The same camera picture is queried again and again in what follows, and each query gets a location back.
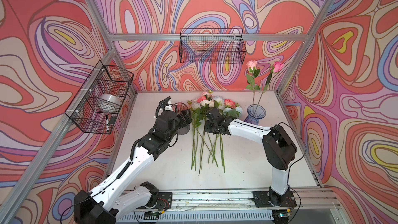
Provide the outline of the purple blue glass vase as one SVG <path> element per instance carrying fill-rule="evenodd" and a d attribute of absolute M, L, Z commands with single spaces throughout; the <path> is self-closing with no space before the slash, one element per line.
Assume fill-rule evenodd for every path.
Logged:
<path fill-rule="evenodd" d="M 258 125 L 260 120 L 265 118 L 266 110 L 264 107 L 258 104 L 252 104 L 247 108 L 247 117 L 244 122 Z"/>

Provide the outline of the light pink rose stem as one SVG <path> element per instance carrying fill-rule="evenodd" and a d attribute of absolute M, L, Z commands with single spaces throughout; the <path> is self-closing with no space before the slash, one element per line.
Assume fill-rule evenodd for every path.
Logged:
<path fill-rule="evenodd" d="M 247 86 L 245 89 L 252 91 L 252 105 L 254 105 L 256 91 L 260 90 L 260 86 L 256 83 L 256 78 L 259 76 L 261 70 L 258 68 L 258 62 L 255 60 L 248 61 L 246 66 Z"/>

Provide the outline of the white cream rose stem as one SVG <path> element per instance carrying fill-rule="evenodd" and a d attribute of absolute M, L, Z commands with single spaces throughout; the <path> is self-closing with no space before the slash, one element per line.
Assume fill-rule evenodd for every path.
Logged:
<path fill-rule="evenodd" d="M 201 143 L 201 151 L 200 151 L 200 171 L 203 168 L 203 162 L 205 162 L 204 158 L 204 151 L 207 149 L 209 152 L 209 158 L 208 162 L 210 160 L 216 161 L 215 159 L 215 152 L 214 152 L 214 144 L 212 143 L 212 140 L 209 138 L 209 134 L 205 131 L 205 122 L 207 120 L 206 113 L 211 110 L 214 107 L 214 101 L 212 100 L 203 100 L 201 103 L 201 108 L 200 108 L 200 123 L 203 125 L 203 131 L 202 131 L 202 143 Z"/>

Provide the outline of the hot pink rose stem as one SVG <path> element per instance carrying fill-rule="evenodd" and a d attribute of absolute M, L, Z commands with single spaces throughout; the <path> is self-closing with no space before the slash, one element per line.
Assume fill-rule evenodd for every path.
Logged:
<path fill-rule="evenodd" d="M 281 62 L 275 62 L 269 68 L 269 75 L 266 78 L 265 85 L 261 86 L 261 85 L 255 84 L 254 89 L 256 91 L 261 91 L 261 94 L 260 94 L 259 99 L 257 101 L 257 106 L 255 107 L 255 111 L 257 111 L 258 108 L 260 107 L 260 102 L 262 100 L 263 94 L 265 93 L 265 91 L 267 91 L 269 89 L 269 86 L 271 84 L 272 78 L 274 77 L 274 75 L 276 75 L 279 72 L 281 72 L 281 70 L 284 68 L 284 66 L 285 65 L 283 63 L 281 63 Z"/>

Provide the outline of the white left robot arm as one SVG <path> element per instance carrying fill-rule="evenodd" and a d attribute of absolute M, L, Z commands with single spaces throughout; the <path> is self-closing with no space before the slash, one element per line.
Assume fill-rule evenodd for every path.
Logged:
<path fill-rule="evenodd" d="M 178 110 L 171 97 L 160 101 L 155 110 L 155 123 L 146 135 L 132 145 L 125 162 L 89 192 L 81 191 L 74 197 L 74 221 L 77 224 L 114 224 L 137 208 L 153 208 L 159 201 L 159 190 L 144 182 L 131 193 L 127 186 L 164 151 L 171 141 L 189 127 L 189 109 Z"/>

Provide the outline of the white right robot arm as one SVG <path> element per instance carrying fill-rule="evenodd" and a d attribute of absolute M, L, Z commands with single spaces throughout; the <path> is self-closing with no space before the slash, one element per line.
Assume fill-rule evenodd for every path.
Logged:
<path fill-rule="evenodd" d="M 290 163 L 295 159 L 297 147 L 280 125 L 262 127 L 234 117 L 225 117 L 216 108 L 206 113 L 205 132 L 239 136 L 262 144 L 267 161 L 272 166 L 272 182 L 268 189 L 268 202 L 282 206 L 290 193 Z"/>

